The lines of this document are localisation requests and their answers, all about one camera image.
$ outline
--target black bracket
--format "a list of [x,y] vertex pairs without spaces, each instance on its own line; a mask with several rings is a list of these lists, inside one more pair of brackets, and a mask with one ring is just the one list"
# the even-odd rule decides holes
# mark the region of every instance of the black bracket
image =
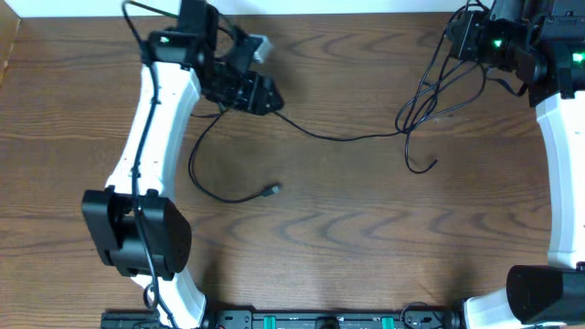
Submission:
[[585,272],[547,266],[514,266],[506,291],[522,324],[585,323]]
[[[105,265],[115,266],[122,276],[150,274],[144,245],[138,236],[132,196],[105,191],[85,191],[81,212],[91,238]],[[182,271],[191,251],[191,226],[175,204],[156,192],[139,196],[144,230],[153,253],[156,275],[170,281]]]
[[234,40],[231,50],[216,58],[219,17],[219,11],[205,1],[183,0],[177,27],[150,34],[152,60],[194,69],[201,93],[226,108],[256,115],[282,109],[284,101],[273,79],[250,70],[256,51],[268,41],[233,25],[228,31]]

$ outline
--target green led light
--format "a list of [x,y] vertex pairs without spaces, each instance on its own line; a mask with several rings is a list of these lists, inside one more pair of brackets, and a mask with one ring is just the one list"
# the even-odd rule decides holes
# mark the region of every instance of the green led light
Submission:
[[573,61],[581,63],[585,59],[585,53],[573,54]]

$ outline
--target wire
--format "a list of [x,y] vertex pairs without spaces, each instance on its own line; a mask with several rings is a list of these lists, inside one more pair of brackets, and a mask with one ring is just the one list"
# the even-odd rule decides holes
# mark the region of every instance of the wire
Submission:
[[[437,47],[435,48],[434,54],[431,58],[431,62],[429,63],[429,66],[425,70],[425,72],[422,76],[422,79],[420,80],[419,87],[417,88],[417,91],[416,91],[414,97],[412,99],[410,99],[410,101],[408,101],[399,110],[399,113],[396,116],[396,120],[394,121],[394,126],[395,126],[396,130],[399,133],[403,133],[406,135],[406,141],[404,143],[404,161],[405,161],[407,168],[414,174],[425,174],[425,173],[429,172],[439,162],[439,159],[434,159],[423,170],[416,170],[416,169],[412,168],[412,166],[410,165],[410,157],[409,157],[410,138],[411,138],[412,133],[416,129],[418,129],[420,127],[420,125],[423,124],[424,122],[432,120],[439,115],[443,115],[444,113],[458,110],[458,109],[462,108],[463,106],[468,105],[469,103],[477,100],[484,92],[487,77],[486,77],[485,69],[480,63],[476,63],[475,66],[466,70],[464,73],[460,74],[459,76],[453,78],[452,80],[450,80],[444,86],[441,87],[441,85],[447,80],[447,78],[449,76],[451,76],[453,74],[453,72],[455,72],[457,69],[459,69],[462,64],[464,64],[464,62],[460,61],[457,65],[455,65],[455,67],[453,67],[451,70],[449,70],[445,74],[445,70],[446,70],[447,65],[450,61],[449,55],[443,61],[443,64],[441,66],[441,73],[439,75],[437,82],[435,82],[433,84],[430,84],[429,82],[427,82],[427,78],[431,72],[431,69],[434,67],[434,64],[437,60],[437,57],[438,57],[439,52],[441,50],[441,47],[443,45],[443,42],[444,42],[444,39],[445,39],[445,36],[447,33],[447,27],[453,21],[453,19],[455,17],[457,17],[463,10],[469,10],[470,7],[478,6],[478,7],[481,7],[483,10],[485,10],[485,6],[481,2],[479,2],[479,1],[476,1],[476,2],[477,2],[477,4],[470,4],[470,1],[467,1],[467,3],[464,6],[459,8],[451,16],[451,18],[449,19],[449,22],[445,25],[445,28],[442,31],[441,38],[439,39]],[[479,89],[477,94],[475,96],[473,96],[468,101],[464,101],[461,104],[458,104],[458,105],[452,106],[451,108],[448,108],[446,110],[434,113],[438,104],[439,104],[439,96],[440,96],[441,92],[444,91],[447,87],[451,86],[457,80],[459,80],[459,79],[465,77],[466,75],[468,75],[469,73],[471,73],[476,68],[480,68],[482,71],[482,74],[483,74],[482,87],[481,87],[481,89]],[[423,90],[422,89],[423,86],[429,86],[429,88],[427,88],[426,90]],[[417,103],[419,101],[419,98],[422,95],[424,95],[428,92],[431,92],[431,91],[432,91],[431,96],[426,101],[424,101],[421,104],[421,106],[417,109]],[[408,113],[406,114],[406,118],[404,119],[402,125],[400,126],[400,120],[401,120],[402,116],[405,114],[408,107],[409,107],[409,110],[408,110]]]
[[[170,312],[170,310],[166,306],[165,302],[160,297],[160,291],[159,291],[159,287],[158,287],[158,279],[156,276],[156,269],[154,266],[153,253],[152,253],[152,250],[151,250],[150,245],[148,243],[148,238],[146,237],[144,223],[143,223],[144,213],[142,211],[142,207],[140,206],[140,199],[138,197],[138,193],[139,193],[138,177],[140,176],[140,168],[139,168],[140,167],[140,160],[142,158],[144,145],[146,143],[146,138],[148,136],[148,131],[150,130],[150,126],[151,126],[153,118],[154,118],[154,112],[156,110],[156,105],[159,102],[159,100],[158,100],[158,94],[159,94],[158,76],[156,74],[156,69],[154,68],[154,63],[152,62],[152,58],[150,56],[150,52],[148,50],[148,47],[146,46],[145,42],[140,37],[138,30],[136,30],[136,27],[134,26],[132,20],[128,16],[128,12],[126,10],[127,5],[137,5],[139,7],[142,7],[142,8],[148,9],[148,10],[153,9],[153,8],[150,8],[150,7],[142,5],[142,4],[137,4],[137,3],[130,1],[130,0],[126,0],[126,1],[122,2],[122,13],[123,13],[124,19],[126,20],[128,27],[132,31],[132,34],[134,35],[134,38],[136,39],[136,42],[138,43],[138,46],[141,50],[142,62],[149,69],[151,79],[153,81],[153,98],[151,99],[151,107],[150,107],[150,111],[148,112],[148,116],[146,118],[146,123],[144,124],[144,130],[143,130],[143,133],[140,137],[138,147],[136,148],[136,156],[134,157],[134,163],[133,163],[133,168],[132,168],[132,201],[133,201],[133,213],[134,213],[134,218],[135,218],[135,222],[136,222],[136,230],[138,231],[138,236],[139,236],[141,242],[143,243],[144,253],[146,254],[146,260],[148,262],[148,270],[150,271],[150,275],[152,278],[151,283],[148,284],[144,288],[143,300],[144,300],[144,305],[151,311],[154,311],[156,309],[156,307],[160,304],[161,308],[166,313],[166,316],[168,317],[171,325],[174,328],[177,328],[176,323],[175,323],[175,319],[174,319],[172,313]],[[148,292],[150,292],[150,291],[152,291],[152,293],[153,293],[153,300],[151,302],[149,302],[149,299],[148,299]]]
[[[495,69],[495,67],[488,68],[487,71],[486,71],[486,74],[489,74],[492,71],[492,69]],[[512,96],[515,96],[515,97],[522,97],[528,91],[528,85],[526,83],[523,83],[522,86],[520,87],[520,89],[518,91],[514,91],[512,89],[512,87],[510,86],[510,84],[508,84],[508,82],[506,80],[504,80],[504,79],[499,79],[499,78],[496,79],[496,78],[489,78],[488,77],[487,80],[488,81],[495,82],[495,83],[501,85],[502,87],[504,87],[504,89],[507,92],[509,92]]]
[[396,136],[396,135],[400,134],[400,133],[376,133],[376,134],[364,135],[364,136],[359,136],[359,137],[348,137],[348,138],[323,136],[323,135],[320,135],[320,134],[317,134],[317,133],[311,133],[311,132],[307,131],[303,127],[301,127],[298,124],[296,124],[293,121],[291,121],[289,118],[287,118],[284,115],[282,115],[281,113],[275,112],[274,114],[278,115],[281,119],[285,120],[292,127],[298,129],[299,131],[301,131],[303,133],[306,133],[306,134],[308,134],[311,137],[318,138],[318,139],[323,139],[323,140],[326,140],[326,141],[333,141],[333,142],[354,142],[354,141],[359,141],[359,140],[366,139],[366,138],[392,137],[392,136]]
[[[289,123],[292,127],[296,128],[297,130],[299,130],[302,133],[305,133],[305,134],[307,134],[311,137],[314,137],[314,138],[318,138],[318,139],[322,139],[322,140],[326,140],[326,141],[332,141],[332,142],[354,142],[354,141],[368,139],[368,138],[392,137],[392,136],[396,136],[399,134],[405,134],[406,140],[404,143],[404,159],[405,159],[406,166],[414,174],[427,173],[438,163],[439,160],[438,159],[433,160],[431,162],[431,164],[429,164],[427,166],[427,168],[424,170],[416,170],[416,169],[412,168],[412,166],[410,165],[410,157],[409,157],[410,138],[411,138],[412,133],[417,128],[419,128],[421,124],[423,124],[427,121],[430,121],[439,115],[443,115],[443,114],[451,112],[451,111],[456,111],[456,110],[462,108],[463,106],[466,106],[466,105],[470,104],[471,102],[477,100],[484,92],[485,84],[488,81],[487,71],[480,63],[475,63],[474,66],[468,68],[463,73],[459,73],[459,74],[455,75],[455,72],[458,71],[463,66],[463,64],[466,63],[465,61],[459,61],[453,68],[446,71],[447,66],[449,64],[449,61],[450,61],[449,56],[447,56],[442,63],[441,73],[439,75],[438,80],[434,83],[429,83],[427,81],[427,78],[431,72],[431,69],[434,67],[434,64],[437,60],[439,52],[441,51],[441,46],[442,46],[444,39],[445,39],[445,36],[446,36],[447,27],[453,21],[453,19],[455,17],[457,17],[463,10],[469,10],[470,7],[481,7],[483,10],[487,10],[487,7],[485,5],[483,5],[482,2],[479,0],[475,0],[476,4],[470,4],[470,2],[471,2],[471,0],[468,1],[465,6],[462,6],[461,8],[459,8],[452,15],[452,17],[449,19],[449,22],[446,24],[445,28],[443,29],[441,39],[439,40],[439,43],[438,43],[437,47],[435,48],[434,54],[431,58],[431,63],[429,64],[429,66],[427,67],[427,69],[425,70],[425,72],[423,74],[423,77],[420,81],[419,87],[417,88],[415,96],[412,97],[399,110],[399,113],[396,117],[395,124],[394,124],[395,128],[396,128],[396,131],[394,133],[377,133],[377,134],[368,134],[368,135],[363,135],[363,136],[358,136],[358,137],[325,136],[325,135],[321,135],[318,133],[309,132],[308,130],[304,129],[299,124],[293,122],[292,120],[290,120],[289,118],[287,118],[284,114],[282,114],[280,112],[276,111],[274,114],[277,115],[278,117],[280,117],[285,122]],[[224,19],[228,23],[228,25],[231,27],[232,34],[234,36],[234,47],[236,47],[237,42],[238,42],[237,41],[238,31],[235,28],[235,25],[233,25],[233,23],[227,17],[225,17],[225,16],[220,16],[220,17],[222,19]],[[224,30],[223,32],[231,35],[227,30]],[[462,79],[463,77],[467,76],[468,74],[470,74],[472,71],[474,71],[476,69],[480,69],[482,71],[482,75],[483,75],[482,86],[479,89],[479,91],[468,101],[464,101],[464,102],[457,104],[455,106],[452,106],[448,109],[445,109],[445,110],[442,110],[439,112],[435,112],[437,109],[437,106],[439,104],[439,96],[440,96],[441,92],[445,91],[453,83],[455,83],[458,80]],[[504,87],[506,85],[505,82],[502,83],[502,81],[499,81],[496,79],[490,79],[490,80],[493,80],[497,83],[500,83]],[[420,97],[422,97],[423,95],[425,95],[427,93],[431,93],[431,95],[426,99],[426,101],[424,101],[421,105],[419,105],[418,101],[419,101]],[[226,199],[226,198],[223,198],[223,197],[220,197],[220,196],[217,196],[217,195],[211,193],[210,191],[205,189],[197,180],[196,171],[195,171],[195,159],[197,156],[197,151],[199,150],[199,147],[200,147],[203,139],[207,135],[207,133],[209,133],[209,131],[213,128],[213,126],[215,126],[215,124],[219,121],[219,119],[225,113],[225,108],[223,107],[223,105],[219,104],[219,106],[220,106],[220,109],[222,110],[220,114],[209,114],[209,115],[192,114],[192,116],[197,117],[197,118],[213,118],[213,119],[215,119],[206,128],[206,130],[199,136],[195,146],[193,147],[193,150],[191,151],[191,155],[189,156],[188,171],[189,171],[189,176],[191,177],[193,184],[199,190],[201,190],[203,193],[205,193],[208,196],[213,197],[217,201],[224,202],[224,203],[230,203],[230,204],[243,203],[243,202],[250,201],[250,200],[255,199],[257,197],[260,197],[260,196],[267,196],[267,194],[271,195],[270,194],[271,188],[278,188],[277,186],[269,186],[268,188],[265,188],[264,190],[260,191],[259,193],[256,193],[256,194],[253,194],[253,195],[241,198],[241,199]],[[402,118],[402,116],[405,113],[407,113],[406,118],[405,118],[404,122],[402,123],[402,125],[400,126],[400,124],[399,124],[400,119]]]
[[228,199],[225,197],[217,196],[216,194],[214,194],[214,193],[210,192],[209,190],[207,190],[206,188],[204,188],[201,185],[201,183],[199,183],[199,180],[197,179],[197,175],[195,172],[195,159],[197,156],[197,151],[199,151],[199,147],[201,146],[201,143],[203,142],[203,139],[205,138],[207,133],[209,133],[211,128],[213,128],[213,126],[216,125],[216,123],[218,123],[219,119],[221,119],[223,117],[223,115],[229,111],[228,109],[225,108],[225,106],[222,103],[219,103],[218,105],[219,105],[219,109],[220,109],[220,114],[206,128],[206,130],[204,132],[202,132],[201,135],[199,135],[199,138],[197,139],[195,146],[193,146],[193,150],[191,150],[191,155],[189,155],[189,162],[187,165],[187,170],[189,171],[189,177],[191,178],[191,181],[193,182],[193,184],[201,192],[205,193],[206,195],[211,196],[212,198],[216,199],[219,202],[223,202],[223,203],[227,203],[227,204],[240,204],[240,203],[251,201],[251,200],[258,198],[258,197],[261,197],[261,196],[267,197],[267,196],[272,196],[272,195],[279,193],[281,186],[279,184],[273,184],[273,185],[264,187],[264,189],[262,189],[260,192],[254,193],[250,196],[246,196],[246,197],[239,198],[239,199]]

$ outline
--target wooden table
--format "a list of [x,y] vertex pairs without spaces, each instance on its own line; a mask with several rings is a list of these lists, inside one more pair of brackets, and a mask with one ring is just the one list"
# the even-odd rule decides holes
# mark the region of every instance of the wooden table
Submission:
[[[283,113],[336,136],[391,133],[447,15],[242,16],[275,45],[263,72]],[[139,19],[145,34],[165,18]],[[103,266],[80,213],[126,142],[140,62],[120,18],[26,19],[0,90],[0,327],[97,327],[140,308],[141,290]],[[480,75],[441,96],[475,93]],[[196,111],[211,113],[201,101]],[[278,196],[224,205],[190,182],[186,158],[209,119],[189,124],[176,203],[193,229],[188,268],[210,300],[258,309],[399,309],[448,304],[545,264],[545,148],[527,98],[490,83],[479,101],[404,136],[333,143],[275,115],[233,113],[201,146],[197,173],[222,196],[279,181]]]

